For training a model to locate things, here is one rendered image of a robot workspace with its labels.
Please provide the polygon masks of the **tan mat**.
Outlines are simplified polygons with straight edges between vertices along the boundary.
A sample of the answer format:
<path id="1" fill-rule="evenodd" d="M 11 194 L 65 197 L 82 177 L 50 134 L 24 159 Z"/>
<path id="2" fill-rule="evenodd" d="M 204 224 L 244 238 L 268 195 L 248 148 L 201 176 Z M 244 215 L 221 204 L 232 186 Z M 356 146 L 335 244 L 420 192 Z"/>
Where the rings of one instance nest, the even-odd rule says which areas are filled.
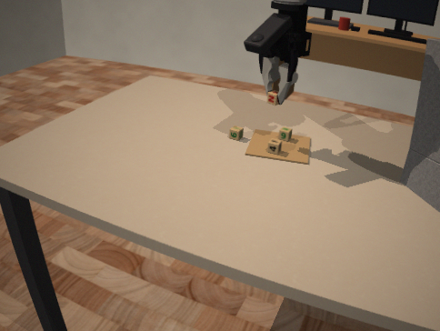
<path id="1" fill-rule="evenodd" d="M 282 147 L 278 155 L 267 153 L 268 142 L 272 138 L 278 139 L 278 133 L 256 129 L 245 155 L 308 165 L 310 137 L 292 135 L 288 142 L 281 140 Z"/>

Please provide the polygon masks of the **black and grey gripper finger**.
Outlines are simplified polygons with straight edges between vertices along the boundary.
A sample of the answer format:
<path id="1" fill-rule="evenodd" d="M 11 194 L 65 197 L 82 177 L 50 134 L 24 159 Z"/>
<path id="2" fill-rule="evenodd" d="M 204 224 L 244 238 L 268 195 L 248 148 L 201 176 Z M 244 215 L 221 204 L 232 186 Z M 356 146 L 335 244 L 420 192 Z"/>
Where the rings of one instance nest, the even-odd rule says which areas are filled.
<path id="1" fill-rule="evenodd" d="M 264 55 L 259 54 L 259 65 L 260 71 L 265 84 L 266 94 L 272 90 L 272 83 L 279 79 L 280 73 L 279 69 L 279 57 L 269 58 L 269 55 L 265 53 Z"/>
<path id="2" fill-rule="evenodd" d="M 279 92 L 277 94 L 279 105 L 285 101 L 290 86 L 298 79 L 298 73 L 295 72 L 297 64 L 298 57 L 296 55 L 296 49 L 291 48 L 290 54 L 285 58 L 285 62 L 279 66 L 281 76 L 280 83 L 278 84 Z"/>

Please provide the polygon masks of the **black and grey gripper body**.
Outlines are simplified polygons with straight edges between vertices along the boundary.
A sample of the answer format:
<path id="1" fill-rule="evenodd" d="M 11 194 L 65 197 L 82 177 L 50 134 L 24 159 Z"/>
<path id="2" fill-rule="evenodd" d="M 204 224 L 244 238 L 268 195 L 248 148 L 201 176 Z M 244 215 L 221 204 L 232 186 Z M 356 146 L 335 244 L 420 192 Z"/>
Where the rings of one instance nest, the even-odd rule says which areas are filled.
<path id="1" fill-rule="evenodd" d="M 291 48 L 296 49 L 297 57 L 308 56 L 310 54 L 310 45 L 312 38 L 312 33 L 305 31 L 308 5 L 305 4 L 286 5 L 286 4 L 278 4 L 272 1 L 271 8 L 278 9 L 278 14 L 290 15 L 292 17 L 293 25 L 267 51 L 269 58 L 276 56 L 279 57 L 281 61 L 285 61 L 285 57 L 287 57 L 290 54 Z M 292 10 L 304 10 L 304 11 L 297 12 Z M 307 40 L 309 40 L 308 51 L 305 51 Z"/>

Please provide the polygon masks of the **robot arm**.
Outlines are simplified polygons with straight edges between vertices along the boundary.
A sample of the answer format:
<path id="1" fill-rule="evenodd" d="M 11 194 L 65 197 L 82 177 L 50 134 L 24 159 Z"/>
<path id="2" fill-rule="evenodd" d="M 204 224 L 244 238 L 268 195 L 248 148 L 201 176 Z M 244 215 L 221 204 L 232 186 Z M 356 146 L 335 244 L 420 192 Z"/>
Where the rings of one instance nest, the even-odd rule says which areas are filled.
<path id="1" fill-rule="evenodd" d="M 278 4 L 303 5 L 306 0 L 274 0 Z M 246 40 L 245 50 L 264 55 L 293 25 L 290 15 L 273 13 Z"/>

